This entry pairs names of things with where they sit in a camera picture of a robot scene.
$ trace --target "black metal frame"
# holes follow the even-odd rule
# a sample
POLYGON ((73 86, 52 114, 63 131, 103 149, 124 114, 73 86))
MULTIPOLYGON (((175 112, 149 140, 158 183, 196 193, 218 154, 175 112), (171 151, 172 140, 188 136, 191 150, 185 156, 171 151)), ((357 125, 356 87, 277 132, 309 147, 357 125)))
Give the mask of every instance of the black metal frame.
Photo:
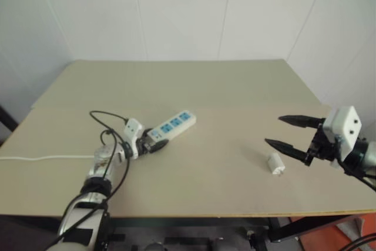
MULTIPOLYGON (((250 236, 250 246, 256 251, 267 251, 266 242, 280 242, 317 229, 350 220, 358 215, 304 217, 280 226, 276 217, 186 217, 186 218, 113 218, 113 227, 166 227, 166 226, 236 226, 260 230, 250 236)), ((32 216, 3 216, 23 225, 57 233, 60 218, 32 216)))
POLYGON ((327 226, 332 226, 346 220, 350 220, 358 215, 338 215, 338 216, 313 216, 303 217, 296 222, 278 227, 271 225, 271 228, 251 236, 249 242, 256 251, 267 251, 266 242, 281 242, 283 240, 304 235, 327 226))
POLYGON ((0 106, 0 122, 4 124, 11 132, 18 127, 18 123, 13 119, 13 117, 0 106))

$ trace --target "wire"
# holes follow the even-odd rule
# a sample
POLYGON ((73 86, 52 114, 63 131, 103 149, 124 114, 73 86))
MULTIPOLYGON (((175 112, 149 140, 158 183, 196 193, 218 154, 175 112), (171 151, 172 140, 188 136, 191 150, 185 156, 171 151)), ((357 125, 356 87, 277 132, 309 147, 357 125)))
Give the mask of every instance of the wire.
POLYGON ((67 205, 67 207, 65 208, 64 213, 63 213, 63 216, 62 216, 61 218, 62 218, 62 219, 65 218, 65 216, 66 216, 66 214, 67 214, 69 208, 72 206, 72 204, 73 204, 76 200, 80 199, 81 197, 85 196, 86 194, 88 194, 88 193, 90 193, 90 192, 94 192, 94 191, 95 191, 96 189, 98 189, 98 188, 100 188, 100 186, 96 186, 96 187, 94 187, 93 189, 91 189, 91 190, 89 190, 89 191, 82 192, 82 193, 78 194, 76 197, 74 197, 74 198, 69 202, 69 204, 67 205))
POLYGON ((356 240, 350 242, 348 245, 342 247, 342 248, 340 249, 340 251, 346 251, 346 249, 349 248, 349 247, 351 247, 352 245, 354 245, 354 244, 356 244, 356 243, 358 243, 358 242, 360 242, 360 241, 362 241, 362 240, 368 239, 368 238, 370 238, 370 237, 375 237, 375 236, 376 236, 376 233, 370 233, 369 235, 361 236, 361 237, 359 237, 358 239, 356 239, 356 240))
POLYGON ((21 161, 41 161, 41 160, 48 160, 48 159, 93 159, 92 155, 53 155, 53 156, 44 156, 44 157, 37 157, 37 158, 27 158, 27 157, 0 157, 0 161, 2 160, 21 160, 21 161))
POLYGON ((356 175, 351 169, 348 168, 348 166, 345 165, 344 162, 342 162, 342 160, 341 160, 341 141, 338 138, 335 139, 335 146, 337 147, 335 158, 336 158, 338 164, 340 164, 340 166, 345 170, 345 173, 348 173, 350 176, 355 177, 357 180, 364 183, 369 188, 371 188, 374 192, 376 192, 376 187, 373 186, 372 183, 367 182, 366 180, 364 180, 360 176, 356 175))
POLYGON ((111 134, 112 137, 113 137, 113 141, 114 141, 114 143, 113 143, 113 149, 112 149, 112 153, 111 153, 110 160, 108 161, 108 164, 107 164, 107 166, 106 166, 105 172, 104 172, 103 177, 102 177, 103 179, 105 179, 106 174, 107 174, 107 171, 108 171, 108 169, 110 168, 111 161, 112 161, 112 159, 113 159, 113 156, 115 155, 116 145, 118 144, 118 140, 116 139, 116 135, 113 133, 113 130, 110 131, 110 134, 111 134))
POLYGON ((113 128, 110 128, 108 125, 106 125, 105 123, 103 123, 100 119, 98 119, 94 114, 95 113, 101 113, 101 114, 106 114, 106 115, 110 115, 110 116, 114 116, 114 117, 118 117, 120 119, 122 119, 124 121, 125 124, 127 124, 128 122, 128 119, 127 118, 124 118, 124 117, 121 117, 117 114, 114 114, 114 113, 110 113, 110 112, 105 112, 105 111, 98 111, 98 110, 94 110, 94 111, 90 111, 89 112, 89 115, 95 120, 97 121, 97 123, 101 124, 102 126, 104 126, 106 129, 108 130, 112 130, 113 133, 122 141, 122 143, 124 143, 124 139, 113 129, 113 128))
POLYGON ((365 185, 367 185, 369 188, 371 188, 374 192, 376 192, 376 187, 372 185, 372 183, 367 182, 366 180, 362 179, 361 177, 357 176, 352 170, 350 170, 344 162, 342 162, 341 157, 339 155, 336 156, 338 164, 347 172, 349 175, 355 177, 357 180, 361 181, 365 185))
MULTIPOLYGON (((124 118, 124 117, 122 117, 122 116, 120 116, 120 115, 117 115, 117 114, 114 114, 114 113, 105 112, 105 111, 100 111, 100 110, 92 110, 92 111, 89 112, 89 114, 90 114, 91 117, 93 117, 93 114, 94 114, 94 113, 100 113, 100 114, 106 114, 106 115, 109 115, 109 116, 114 116, 114 117, 117 117, 117 118, 123 120, 124 123, 127 123, 127 122, 128 122, 128 118, 124 118)), ((96 118, 96 117, 93 117, 93 118, 94 118, 94 120, 96 120, 97 122, 101 123, 103 126, 106 126, 102 121, 99 121, 98 118, 96 118)))
POLYGON ((370 178, 370 179, 376 179, 376 176, 374 176, 374 175, 369 175, 369 174, 365 174, 364 175, 366 178, 370 178))
POLYGON ((358 247, 362 246, 362 245, 365 245, 369 242, 372 242, 372 241, 376 241, 376 236, 374 237, 371 237, 367 240, 363 240, 363 241, 360 241, 359 243, 355 244, 355 245, 352 245, 349 249, 347 249, 346 251, 353 251, 355 249, 357 249, 358 247))
MULTIPOLYGON (((107 115, 110 115, 110 116, 115 116, 115 117, 118 117, 118 118, 121 118, 122 120, 124 120, 125 124, 128 122, 128 119, 124 118, 124 117, 121 117, 119 115, 116 115, 116 114, 113 114, 113 113, 109 113, 109 112, 104 112, 104 111, 90 111, 89 114, 90 116, 95 120, 97 121, 99 124, 101 124, 102 126, 104 126, 107 131, 109 133, 111 133, 115 139, 115 144, 114 144, 114 149, 112 151, 112 155, 110 157, 110 161, 108 162, 108 166, 106 168, 106 171, 103 175, 103 177, 105 177, 106 175, 106 172, 107 172, 107 169, 109 168, 109 165, 111 164, 111 161, 112 161, 112 158, 113 158, 113 155, 115 154, 115 149, 116 149, 116 144, 117 144, 117 139, 116 137, 118 137, 121 141, 122 141, 122 146, 123 144, 125 143, 124 139, 119 135, 119 133, 117 133, 113 128, 109 127, 107 124, 105 124, 104 122, 102 122, 101 120, 99 120, 95 115, 94 113, 103 113, 103 114, 107 114, 107 115)), ((69 227, 69 229, 67 229, 66 231, 64 231, 60 236, 58 236, 53 242, 51 242, 48 247, 45 249, 49 249, 51 246, 57 244, 60 240, 62 240, 67 234, 69 234, 71 231, 73 231, 76 227, 78 227, 81 223, 83 223, 84 221, 86 221, 87 219, 89 219, 96 211, 98 211, 99 209, 103 208, 105 206, 105 204, 107 204, 107 202, 112 198, 113 195, 115 195, 115 193, 119 190, 119 188, 121 187, 121 185, 123 184, 125 178, 127 177, 127 174, 128 174, 128 171, 129 171, 129 165, 130 165, 130 158, 126 158, 127 159, 127 165, 126 165, 126 168, 125 168, 125 171, 124 171, 124 174, 123 174, 123 177, 122 179, 120 180, 119 184, 117 185, 117 187, 114 188, 114 190, 111 192, 111 194, 105 199, 102 201, 102 203, 96 205, 89 213, 87 213, 84 217, 82 217, 81 219, 79 219, 76 223, 74 223, 72 226, 69 227)))
POLYGON ((103 135, 104 135, 104 134, 108 134, 108 129, 103 130, 103 131, 100 133, 100 135, 99 135, 99 139, 100 139, 100 142, 102 143, 102 145, 106 145, 105 142, 104 142, 104 140, 103 140, 103 135))
POLYGON ((78 227, 81 223, 89 219, 97 210, 104 207, 104 205, 112 198, 112 196, 119 190, 121 185, 123 184, 125 178, 127 177, 128 171, 129 171, 129 165, 130 165, 130 158, 127 158, 127 165, 123 174, 122 179, 120 180, 117 187, 113 190, 113 192, 104 200, 102 203, 96 205, 89 213, 87 213, 84 217, 82 217, 80 220, 78 220, 76 223, 74 223, 69 229, 64 231, 60 236, 58 236, 53 242, 51 242, 48 247, 45 249, 49 249, 52 245, 57 244, 60 240, 62 240, 67 234, 69 234, 71 231, 73 231, 76 227, 78 227))

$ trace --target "white cable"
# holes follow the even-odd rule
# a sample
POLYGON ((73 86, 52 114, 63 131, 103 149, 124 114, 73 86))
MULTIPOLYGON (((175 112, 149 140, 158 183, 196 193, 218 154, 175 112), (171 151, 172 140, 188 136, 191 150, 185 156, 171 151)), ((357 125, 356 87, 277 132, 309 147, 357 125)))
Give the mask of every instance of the white cable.
POLYGON ((27 158, 27 157, 0 157, 2 160, 21 160, 21 161, 41 161, 48 159, 92 159, 92 155, 53 155, 53 156, 44 156, 37 158, 27 158))

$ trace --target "orange object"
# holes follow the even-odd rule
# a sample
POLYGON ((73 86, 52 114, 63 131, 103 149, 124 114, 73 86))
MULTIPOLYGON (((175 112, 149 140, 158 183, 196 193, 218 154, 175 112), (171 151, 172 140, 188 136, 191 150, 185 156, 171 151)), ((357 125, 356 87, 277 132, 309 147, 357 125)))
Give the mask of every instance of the orange object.
MULTIPOLYGON (((362 229, 362 236, 376 232, 375 213, 360 215, 360 217, 365 220, 362 229)), ((291 218, 293 222, 299 219, 301 218, 291 218)), ((338 251, 351 242, 351 240, 335 225, 302 235, 300 236, 300 241, 305 251, 338 251)), ((370 246, 376 249, 375 242, 372 242, 370 246)))

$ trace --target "electrical outlet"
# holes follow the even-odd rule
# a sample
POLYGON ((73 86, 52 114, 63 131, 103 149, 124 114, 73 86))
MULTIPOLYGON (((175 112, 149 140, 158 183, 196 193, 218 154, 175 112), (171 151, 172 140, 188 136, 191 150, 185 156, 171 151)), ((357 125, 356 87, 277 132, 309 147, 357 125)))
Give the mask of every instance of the electrical outlet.
POLYGON ((196 123, 196 116, 189 111, 183 111, 150 130, 147 135, 155 142, 163 139, 171 140, 196 123))
POLYGON ((182 123, 182 120, 178 119, 178 118, 174 118, 171 120, 171 125, 173 126, 179 126, 181 123, 182 123))
POLYGON ((170 126, 168 123, 161 126, 160 129, 164 132, 164 133, 168 133, 170 130, 172 130, 172 126, 170 126))

